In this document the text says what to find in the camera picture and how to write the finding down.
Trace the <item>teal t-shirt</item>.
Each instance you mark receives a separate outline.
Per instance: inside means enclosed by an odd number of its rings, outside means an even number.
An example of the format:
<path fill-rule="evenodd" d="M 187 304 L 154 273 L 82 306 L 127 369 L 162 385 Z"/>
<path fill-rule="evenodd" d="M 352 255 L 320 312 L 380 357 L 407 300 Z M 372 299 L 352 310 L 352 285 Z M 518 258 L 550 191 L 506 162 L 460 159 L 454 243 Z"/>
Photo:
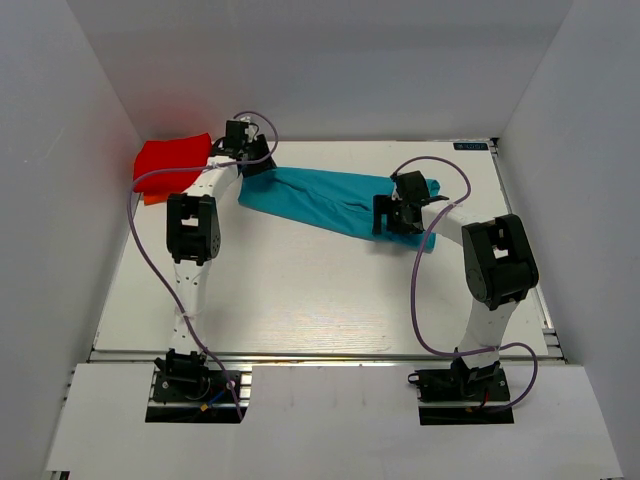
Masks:
<path fill-rule="evenodd" d="M 276 167 L 242 180 L 238 203 L 342 235 L 387 241 L 416 250 L 423 235 L 373 233 L 373 198 L 390 195 L 388 177 L 325 170 Z"/>

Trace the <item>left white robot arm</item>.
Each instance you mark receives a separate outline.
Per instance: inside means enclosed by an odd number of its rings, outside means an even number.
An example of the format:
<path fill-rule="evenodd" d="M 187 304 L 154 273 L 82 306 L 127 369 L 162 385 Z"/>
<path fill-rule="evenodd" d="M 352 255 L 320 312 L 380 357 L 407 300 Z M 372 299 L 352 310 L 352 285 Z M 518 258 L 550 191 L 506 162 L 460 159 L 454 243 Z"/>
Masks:
<path fill-rule="evenodd" d="M 175 272 L 176 307 L 169 349 L 200 355 L 197 322 L 206 304 L 206 284 L 212 261 L 221 247 L 217 204 L 238 177 L 272 170 L 273 149 L 260 132 L 256 112 L 244 111 L 226 122 L 225 134 L 209 152 L 206 168 L 193 183 L 167 200 L 166 244 Z"/>

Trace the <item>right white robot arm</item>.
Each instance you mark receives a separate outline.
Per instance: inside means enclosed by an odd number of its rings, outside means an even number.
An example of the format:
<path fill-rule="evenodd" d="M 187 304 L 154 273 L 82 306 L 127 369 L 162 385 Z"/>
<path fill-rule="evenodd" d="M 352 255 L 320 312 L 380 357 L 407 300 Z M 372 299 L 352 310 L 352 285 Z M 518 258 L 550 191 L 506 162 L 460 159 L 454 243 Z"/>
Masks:
<path fill-rule="evenodd" d="M 462 340 L 453 359 L 453 390 L 472 399 L 499 369 L 499 352 L 515 309 L 539 281 L 539 271 L 521 219 L 515 214 L 483 216 L 464 210 L 470 195 L 452 201 L 433 195 L 418 172 L 391 175 L 394 190 L 373 197 L 375 235 L 435 233 L 462 247 L 466 285 L 473 297 Z"/>

